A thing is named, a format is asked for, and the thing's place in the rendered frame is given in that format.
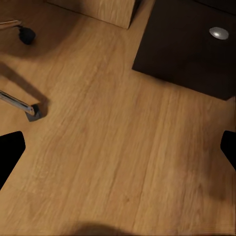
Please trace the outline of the swivel chair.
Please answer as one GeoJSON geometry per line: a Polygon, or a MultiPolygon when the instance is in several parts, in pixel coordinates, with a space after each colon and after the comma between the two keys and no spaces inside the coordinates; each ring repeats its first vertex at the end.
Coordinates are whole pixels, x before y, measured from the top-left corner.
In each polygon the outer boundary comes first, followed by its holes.
{"type": "MultiPolygon", "coordinates": [[[[32,43],[32,41],[34,40],[36,36],[35,32],[30,28],[23,27],[19,19],[0,22],[0,31],[13,28],[13,27],[19,28],[19,38],[23,43],[28,44],[28,45],[32,43]]],[[[0,99],[25,111],[27,118],[30,122],[43,118],[41,110],[39,106],[36,104],[30,106],[2,91],[0,91],[0,99]]]]}

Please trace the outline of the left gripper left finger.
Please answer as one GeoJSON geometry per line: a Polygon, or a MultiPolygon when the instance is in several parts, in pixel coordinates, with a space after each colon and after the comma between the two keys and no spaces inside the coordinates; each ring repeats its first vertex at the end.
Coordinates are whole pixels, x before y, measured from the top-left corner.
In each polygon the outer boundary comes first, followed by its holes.
{"type": "Polygon", "coordinates": [[[26,149],[21,131],[0,136],[0,190],[26,149]]]}

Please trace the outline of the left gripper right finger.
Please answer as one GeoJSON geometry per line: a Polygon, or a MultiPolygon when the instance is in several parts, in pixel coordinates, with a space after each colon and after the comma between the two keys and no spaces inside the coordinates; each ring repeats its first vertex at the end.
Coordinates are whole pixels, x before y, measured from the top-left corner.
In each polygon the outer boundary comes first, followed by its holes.
{"type": "Polygon", "coordinates": [[[225,131],[220,147],[236,170],[236,133],[225,131]]]}

